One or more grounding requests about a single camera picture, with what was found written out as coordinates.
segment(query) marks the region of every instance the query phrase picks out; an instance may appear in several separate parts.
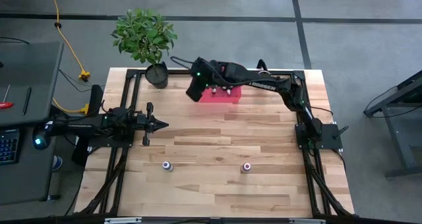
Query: red block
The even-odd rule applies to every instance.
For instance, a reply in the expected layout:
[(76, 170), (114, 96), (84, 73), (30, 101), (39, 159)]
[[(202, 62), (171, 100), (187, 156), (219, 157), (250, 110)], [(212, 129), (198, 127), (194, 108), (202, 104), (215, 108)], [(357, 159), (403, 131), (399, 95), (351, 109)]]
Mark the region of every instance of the red block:
[(220, 87), (216, 88), (216, 93), (212, 93), (212, 89), (205, 89), (202, 93), (202, 97), (199, 100), (200, 103), (237, 103), (242, 97), (242, 87), (236, 86), (231, 89), (230, 95), (222, 90)]

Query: black pot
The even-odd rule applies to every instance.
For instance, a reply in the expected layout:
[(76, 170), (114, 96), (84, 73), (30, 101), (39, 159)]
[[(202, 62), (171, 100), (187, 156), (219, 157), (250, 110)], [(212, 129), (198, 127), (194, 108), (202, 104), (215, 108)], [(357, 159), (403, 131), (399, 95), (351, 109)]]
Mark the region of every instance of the black pot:
[(163, 89), (169, 83), (169, 71), (164, 62), (149, 66), (145, 71), (146, 80), (157, 89)]

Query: gray floor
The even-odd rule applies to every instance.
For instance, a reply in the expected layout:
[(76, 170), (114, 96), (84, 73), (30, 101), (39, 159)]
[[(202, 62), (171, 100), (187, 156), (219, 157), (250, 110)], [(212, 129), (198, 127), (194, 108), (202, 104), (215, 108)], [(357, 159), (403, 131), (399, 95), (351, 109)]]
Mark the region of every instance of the gray floor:
[[(62, 13), (123, 14), (128, 8), (152, 8), (174, 16), (293, 17), (292, 0), (57, 0)], [(420, 0), (299, 0), (303, 17), (422, 18)], [(54, 13), (51, 0), (0, 0), (0, 11)], [(35, 42), (61, 40), (54, 20), (0, 19), (0, 35)], [(104, 84), (110, 67), (140, 66), (112, 48), (113, 21), (63, 20), (62, 31), (92, 73)], [(296, 23), (174, 22), (179, 34), (172, 55), (187, 59), (236, 61), (254, 67), (303, 69)], [(334, 117), (350, 129), (342, 135), (347, 178), (356, 214), (379, 219), (422, 222), (422, 176), (386, 181), (399, 169), (385, 122), (362, 111), (375, 96), (422, 69), (421, 24), (305, 24), (313, 69), (322, 69)], [(74, 78), (80, 70), (66, 48), (61, 68)], [(88, 102), (59, 78), (55, 97), (69, 109)], [(63, 143), (58, 153), (71, 147)], [(0, 207), (0, 219), (63, 215), (80, 182), (81, 168), (67, 165), (55, 177), (63, 199)]]

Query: desk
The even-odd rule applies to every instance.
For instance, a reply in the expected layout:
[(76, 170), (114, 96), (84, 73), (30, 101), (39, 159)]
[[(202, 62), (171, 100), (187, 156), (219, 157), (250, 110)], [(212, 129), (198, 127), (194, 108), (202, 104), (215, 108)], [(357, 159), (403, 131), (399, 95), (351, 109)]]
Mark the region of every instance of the desk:
[[(7, 100), (14, 103), (9, 109), (0, 109), (0, 126), (20, 126), (39, 123), (48, 118), (63, 43), (33, 43), (30, 45), (0, 45), (0, 97), (11, 85)], [(32, 88), (28, 110), (22, 114), (28, 87)]]
[(0, 165), (0, 205), (45, 201), (48, 195), (55, 138), (44, 150), (32, 144), (31, 126), (22, 127), (19, 162)]
[[(120, 105), (126, 70), (110, 69), (105, 108)], [(329, 109), (322, 71), (306, 70), (305, 76), (312, 106)], [(238, 104), (195, 103), (185, 95), (189, 84), (188, 75), (170, 75), (168, 87), (158, 90), (141, 78), (136, 110), (145, 110), (151, 101), (156, 118), (169, 127), (151, 135), (150, 147), (142, 146), (144, 133), (136, 132), (118, 215), (310, 217), (305, 168), (295, 140), (296, 114), (282, 98), (244, 86)], [(332, 121), (329, 112), (313, 113), (324, 123)], [(89, 156), (75, 211), (85, 208), (103, 185), (109, 153), (100, 148)], [(328, 187), (353, 213), (341, 159), (329, 150), (322, 150), (321, 158)], [(172, 162), (174, 171), (164, 171), (163, 161)], [(240, 172), (245, 162), (252, 165), (248, 174)], [(316, 193), (322, 210), (319, 188)]]

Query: wooden table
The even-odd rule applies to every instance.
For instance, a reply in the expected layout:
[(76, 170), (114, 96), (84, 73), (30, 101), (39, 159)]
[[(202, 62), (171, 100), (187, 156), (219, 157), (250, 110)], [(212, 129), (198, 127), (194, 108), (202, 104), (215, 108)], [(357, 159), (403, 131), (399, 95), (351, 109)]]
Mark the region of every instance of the wooden table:
[[(118, 107), (126, 68), (111, 68), (104, 107)], [(330, 109), (321, 70), (305, 70), (311, 105)], [(170, 75), (158, 90), (141, 78), (136, 110), (154, 104), (157, 119), (169, 127), (142, 146), (136, 132), (129, 150), (119, 216), (310, 217), (311, 207), (301, 151), (295, 141), (295, 113), (274, 92), (244, 86), (238, 104), (195, 103), (185, 95), (188, 75)], [(130, 104), (133, 82), (129, 90)], [(324, 123), (329, 112), (313, 109)], [(83, 209), (104, 183), (109, 148), (89, 156), (75, 211)], [(321, 151), (328, 187), (353, 213), (341, 159)], [(163, 161), (174, 165), (164, 171)], [(240, 172), (245, 162), (252, 165)], [(322, 210), (320, 190), (316, 188)], [(111, 189), (109, 207), (114, 194)]]

